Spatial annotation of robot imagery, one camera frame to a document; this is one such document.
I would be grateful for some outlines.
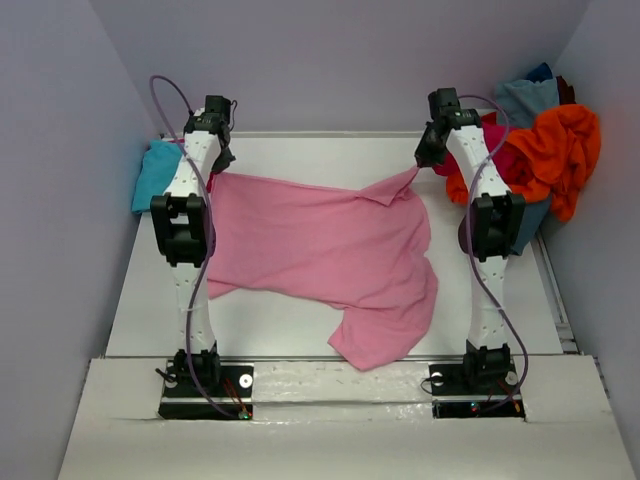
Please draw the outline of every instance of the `orange towel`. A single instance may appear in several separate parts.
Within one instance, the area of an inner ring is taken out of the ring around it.
[[[503,148],[516,157],[504,178],[511,190],[528,203],[551,193],[551,211],[566,222],[600,155],[598,117],[582,105],[552,108],[538,115],[532,129],[511,132]],[[467,202],[462,174],[447,178],[447,194],[455,203]]]

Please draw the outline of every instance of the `white platform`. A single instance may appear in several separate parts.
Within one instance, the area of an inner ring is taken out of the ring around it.
[[[235,136],[232,151],[237,160],[229,171],[360,189],[414,165],[417,142],[418,136],[414,135]],[[449,201],[444,179],[430,170],[421,171],[412,188],[429,213],[432,242],[427,256],[439,278],[440,290],[431,329],[410,357],[461,355],[471,312],[471,277],[457,240],[463,209]],[[144,215],[107,356],[172,356],[177,329],[175,295],[168,265],[157,250],[151,218]],[[505,305],[530,353],[562,353],[552,307],[531,247],[509,262]],[[337,356],[327,339],[340,323],[342,312],[324,304],[238,290],[210,301],[209,308],[224,357]],[[510,344],[517,353],[515,341]]]
[[[163,364],[92,362],[60,480],[635,478],[590,357],[531,358],[526,422],[434,420],[417,362],[259,362],[252,422],[165,421]]]

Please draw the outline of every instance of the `teal cloth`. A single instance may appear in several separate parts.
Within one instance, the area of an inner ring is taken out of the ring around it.
[[[500,83],[495,88],[496,102],[512,127],[531,128],[539,113],[560,105],[558,82],[555,78],[533,83],[529,80]],[[504,125],[498,115],[498,124]]]
[[[133,213],[147,212],[151,197],[164,193],[178,169],[181,157],[177,145],[151,140],[149,150],[142,157],[142,170],[131,202]]]
[[[538,227],[547,215],[547,212],[551,208],[551,195],[545,200],[541,200],[535,203],[527,203],[524,207],[524,214],[522,215],[522,223],[520,224],[520,230],[518,231],[518,238],[511,247],[511,253],[516,255],[522,255],[524,247],[533,239]]]

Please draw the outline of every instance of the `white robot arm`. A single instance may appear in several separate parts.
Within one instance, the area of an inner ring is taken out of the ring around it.
[[[431,93],[429,107],[433,122],[427,123],[416,149],[418,166],[443,164],[448,151],[471,190],[478,170],[485,163],[470,209],[471,248],[480,280],[502,305],[505,267],[522,222],[524,198],[511,192],[492,160],[486,161],[489,150],[480,116],[475,110],[460,107],[455,89]],[[458,241],[462,250],[469,253],[465,220],[460,225]],[[486,391],[513,370],[501,312],[474,275],[471,281],[472,314],[467,353],[462,365],[440,372],[440,376],[447,376],[448,383],[453,384],[447,388],[454,392],[452,395]]]
[[[484,142],[482,128],[477,126],[464,126],[459,130],[452,130],[447,139],[447,150],[460,168],[464,183],[471,185],[473,177],[480,164],[489,156],[489,150]],[[482,195],[490,197],[503,197],[511,192],[509,187],[500,177],[493,161],[484,167],[482,176],[478,180],[475,197]],[[489,290],[502,304],[504,271],[507,266],[507,258],[501,255],[488,257],[484,262],[478,263],[478,270]],[[469,343],[476,349],[487,347],[489,350],[500,349],[507,343],[504,323],[495,305],[487,297],[487,294],[473,278],[471,279],[472,309],[471,328],[469,330]]]
[[[190,115],[184,128],[184,150],[205,181],[211,173],[220,173],[234,160],[228,148],[230,113],[229,100],[221,96],[207,96],[205,108]],[[205,387],[210,388],[219,381],[220,359],[209,322],[206,278],[198,285],[191,303],[207,254],[215,250],[215,228],[209,226],[211,212],[207,195],[193,166],[183,156],[164,194],[152,198],[151,217],[158,248],[171,266],[177,290],[178,320],[174,330],[177,353],[172,377],[178,383],[191,382],[186,355],[191,350],[197,376],[203,385],[206,384]]]
[[[218,137],[206,131],[194,131],[184,136],[184,148],[203,178],[208,178],[213,162],[220,155],[221,148]],[[183,156],[178,164],[178,169],[173,181],[167,187],[164,195],[174,198],[188,198],[189,195],[196,195],[202,198],[207,192],[201,191],[198,181],[191,169],[191,166]],[[188,226],[188,216],[178,215],[175,219],[177,225]],[[193,287],[200,272],[200,266],[194,263],[176,263],[171,265],[171,273],[178,294],[178,308],[176,318],[179,324],[175,328],[176,351],[186,349],[185,322],[186,313],[189,308],[189,300],[193,294]],[[191,314],[191,348],[194,352],[202,350],[210,351],[216,343],[211,323],[209,322],[209,300],[207,295],[207,282],[201,282],[196,299],[193,304]]]

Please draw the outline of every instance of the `pink shirt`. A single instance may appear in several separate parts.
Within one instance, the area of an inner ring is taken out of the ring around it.
[[[344,310],[329,344],[353,366],[403,358],[429,329],[438,285],[424,257],[427,212],[409,188],[416,173],[360,191],[218,175],[210,296],[249,288],[320,300]]]

